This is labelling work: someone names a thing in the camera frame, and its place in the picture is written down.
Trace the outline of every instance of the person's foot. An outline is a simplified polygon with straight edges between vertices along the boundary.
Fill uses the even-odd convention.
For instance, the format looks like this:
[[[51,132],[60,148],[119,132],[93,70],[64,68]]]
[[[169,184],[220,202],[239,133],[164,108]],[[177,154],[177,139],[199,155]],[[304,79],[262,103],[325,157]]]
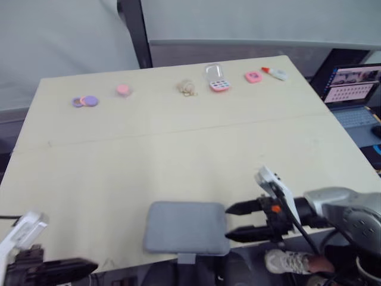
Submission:
[[[264,261],[266,268],[271,273],[282,274],[292,272],[297,274],[311,274],[308,271],[308,257],[310,254],[304,252],[282,251],[271,249],[266,252]]]

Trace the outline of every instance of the white robot part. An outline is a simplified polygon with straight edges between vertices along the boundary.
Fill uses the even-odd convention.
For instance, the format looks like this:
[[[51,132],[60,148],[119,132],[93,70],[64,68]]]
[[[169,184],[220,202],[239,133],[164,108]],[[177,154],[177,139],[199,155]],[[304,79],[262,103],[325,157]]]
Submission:
[[[0,285],[3,285],[7,271],[8,256],[16,248],[26,250],[48,226],[48,217],[43,213],[28,212],[0,243]]]
[[[337,201],[348,201],[349,197],[353,195],[354,191],[341,187],[330,187],[315,191],[308,191],[304,193],[304,197],[315,210],[318,216],[324,217],[323,205],[332,204]]]
[[[271,188],[269,183],[272,182],[276,184],[285,194],[287,205],[289,206],[292,214],[295,216],[297,221],[300,223],[299,214],[296,210],[296,205],[293,200],[292,192],[289,190],[288,187],[286,187],[284,183],[281,182],[280,178],[275,173],[273,173],[268,167],[263,166],[255,175],[255,180],[257,181],[258,185],[266,192],[268,192],[268,194],[273,198],[276,198],[276,195],[274,194],[273,189]],[[293,227],[293,232],[299,232],[295,226]]]

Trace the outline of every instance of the gray cushion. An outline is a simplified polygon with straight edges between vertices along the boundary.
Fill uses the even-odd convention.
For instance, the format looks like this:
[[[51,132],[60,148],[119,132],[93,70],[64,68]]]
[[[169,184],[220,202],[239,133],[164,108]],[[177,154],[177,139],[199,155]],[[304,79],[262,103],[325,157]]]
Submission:
[[[151,205],[145,233],[145,248],[154,253],[225,255],[224,206],[219,203],[158,201]]]

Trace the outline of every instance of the pink toy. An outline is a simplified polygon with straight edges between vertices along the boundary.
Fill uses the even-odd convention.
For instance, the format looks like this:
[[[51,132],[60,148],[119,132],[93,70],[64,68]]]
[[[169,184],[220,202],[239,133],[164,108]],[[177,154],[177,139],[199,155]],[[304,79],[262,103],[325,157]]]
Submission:
[[[224,79],[224,74],[219,64],[210,64],[206,66],[205,72],[212,90],[225,91],[230,87],[230,83]]]
[[[86,104],[85,104],[85,97],[80,97],[79,102],[80,102],[82,105],[86,105]]]
[[[249,71],[245,74],[245,78],[249,83],[255,83],[262,80],[262,75],[257,71]]]
[[[117,92],[123,97],[128,97],[132,93],[132,90],[128,85],[118,85]]]
[[[230,87],[230,83],[224,79],[210,82],[209,85],[214,91],[225,91]]]

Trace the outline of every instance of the orange button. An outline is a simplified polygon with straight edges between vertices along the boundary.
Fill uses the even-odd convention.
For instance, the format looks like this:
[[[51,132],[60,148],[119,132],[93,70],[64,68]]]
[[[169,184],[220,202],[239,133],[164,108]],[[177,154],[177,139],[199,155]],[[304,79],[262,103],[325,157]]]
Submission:
[[[275,206],[272,206],[271,207],[271,210],[275,213],[280,213],[282,211],[282,209],[280,208],[280,206],[278,205],[275,205]]]

